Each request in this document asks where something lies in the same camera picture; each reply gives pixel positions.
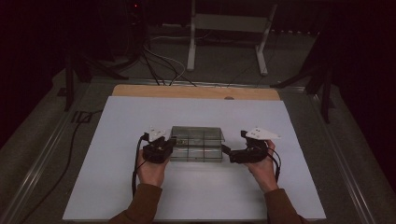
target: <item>brown sleeve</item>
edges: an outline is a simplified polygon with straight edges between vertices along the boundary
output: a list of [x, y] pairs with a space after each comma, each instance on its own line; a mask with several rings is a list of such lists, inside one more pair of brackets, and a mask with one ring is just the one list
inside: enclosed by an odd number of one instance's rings
[[306, 219], [297, 214], [284, 189], [276, 189], [267, 192], [264, 194], [264, 197], [271, 224], [309, 223]]
[[109, 224], [151, 223], [157, 212], [163, 190], [148, 184], [139, 184], [134, 199], [127, 210], [111, 218]]

